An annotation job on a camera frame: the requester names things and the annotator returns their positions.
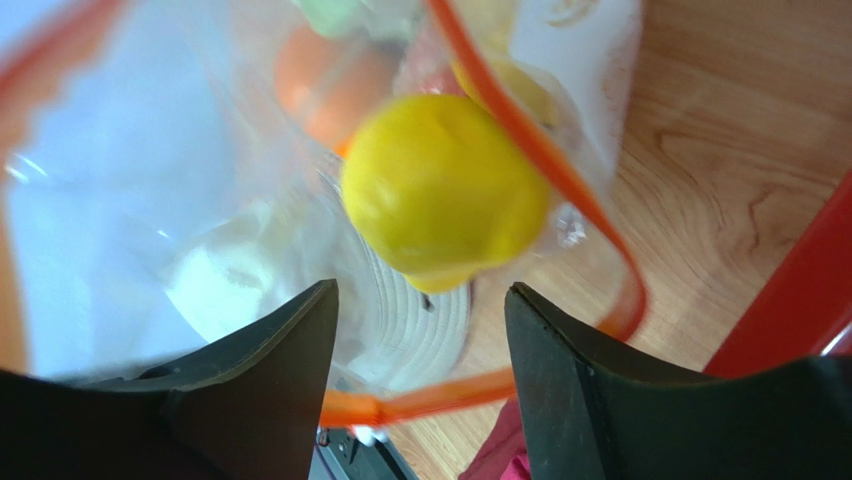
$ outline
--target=wooden table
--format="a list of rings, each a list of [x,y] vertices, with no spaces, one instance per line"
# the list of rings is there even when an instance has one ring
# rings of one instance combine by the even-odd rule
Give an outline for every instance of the wooden table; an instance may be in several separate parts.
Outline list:
[[[852,2],[649,0],[642,42],[613,189],[651,293],[631,343],[701,369],[852,168]],[[528,280],[566,307],[571,268]],[[391,437],[420,478],[455,478],[498,410]]]

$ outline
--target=cloth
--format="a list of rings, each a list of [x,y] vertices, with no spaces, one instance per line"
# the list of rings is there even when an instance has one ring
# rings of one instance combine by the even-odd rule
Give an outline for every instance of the cloth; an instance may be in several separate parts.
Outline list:
[[[482,444],[470,467],[459,480],[529,480],[530,466],[521,410],[517,400],[509,400],[491,434]]]

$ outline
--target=yellow lemon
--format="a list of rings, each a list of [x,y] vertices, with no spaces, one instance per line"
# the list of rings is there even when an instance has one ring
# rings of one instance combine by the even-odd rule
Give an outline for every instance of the yellow lemon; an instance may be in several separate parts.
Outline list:
[[[415,288],[440,293],[526,250],[550,189],[497,122],[454,95],[404,97],[349,145],[343,206],[375,252]]]
[[[515,95],[515,98],[527,108],[538,123],[546,127],[555,127],[558,124],[560,107],[546,88],[509,58],[491,57],[488,60],[494,75],[502,82],[504,88]],[[458,62],[453,62],[452,69],[464,93],[485,108],[482,97],[471,83],[464,68]]]

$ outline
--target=plastic bag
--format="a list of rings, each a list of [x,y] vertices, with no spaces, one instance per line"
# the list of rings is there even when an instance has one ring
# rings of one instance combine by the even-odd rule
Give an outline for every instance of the plastic bag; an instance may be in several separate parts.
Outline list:
[[[622,3],[638,18],[637,3]],[[124,5],[102,56],[66,80],[66,99],[36,117],[7,167],[20,180],[9,211],[28,327],[33,338],[55,333],[57,351],[76,348],[64,359],[45,353],[48,361],[38,352],[49,349],[36,346],[34,373],[126,367],[150,358],[146,341],[166,337],[173,346],[157,345],[158,354],[194,348],[336,277],[341,318],[321,424],[381,426],[465,408],[512,394],[502,293],[556,259],[572,294],[595,299],[568,311],[628,338],[644,287],[602,206],[614,170],[607,139],[624,102],[594,115],[605,94],[574,105],[588,92],[565,91],[512,51],[513,37],[570,21],[568,13],[474,0]],[[345,161],[333,153],[349,155],[365,122],[414,92],[475,98],[554,199],[523,255],[428,297],[349,222]],[[66,145],[62,115],[84,119]],[[590,117],[617,126],[598,124],[589,136]],[[50,221],[32,220],[38,202]],[[36,237],[53,243],[31,244]],[[59,248],[77,263],[47,265]],[[50,275],[55,283],[44,281]],[[69,316],[69,299],[69,325],[85,324],[81,341],[51,330]]]

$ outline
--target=red bar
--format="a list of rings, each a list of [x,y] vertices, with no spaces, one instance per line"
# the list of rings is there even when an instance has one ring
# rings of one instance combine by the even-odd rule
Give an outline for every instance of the red bar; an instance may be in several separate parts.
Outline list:
[[[704,372],[751,375],[852,354],[852,173],[817,214]]]

